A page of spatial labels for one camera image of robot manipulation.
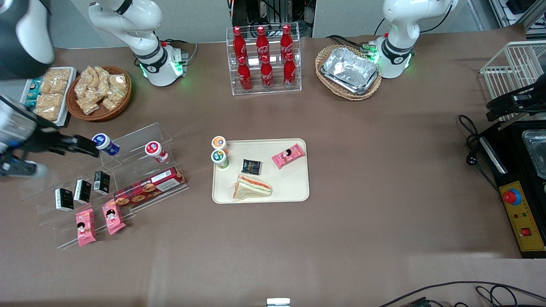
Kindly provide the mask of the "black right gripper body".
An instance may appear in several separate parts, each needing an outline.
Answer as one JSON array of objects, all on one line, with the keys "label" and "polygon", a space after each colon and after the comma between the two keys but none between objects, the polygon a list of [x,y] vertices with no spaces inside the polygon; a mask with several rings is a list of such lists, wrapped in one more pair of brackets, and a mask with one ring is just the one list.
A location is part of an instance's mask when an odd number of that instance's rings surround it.
[{"label": "black right gripper body", "polygon": [[57,137],[58,127],[56,125],[37,124],[30,137],[19,145],[19,149],[25,152],[49,152],[56,150]]}]

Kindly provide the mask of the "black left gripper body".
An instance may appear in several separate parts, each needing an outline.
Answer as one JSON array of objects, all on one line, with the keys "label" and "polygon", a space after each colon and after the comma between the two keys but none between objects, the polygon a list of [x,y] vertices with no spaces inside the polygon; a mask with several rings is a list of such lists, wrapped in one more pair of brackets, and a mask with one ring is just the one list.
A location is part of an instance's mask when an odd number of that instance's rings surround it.
[{"label": "black left gripper body", "polygon": [[535,83],[530,92],[530,107],[546,107],[546,84]]}]

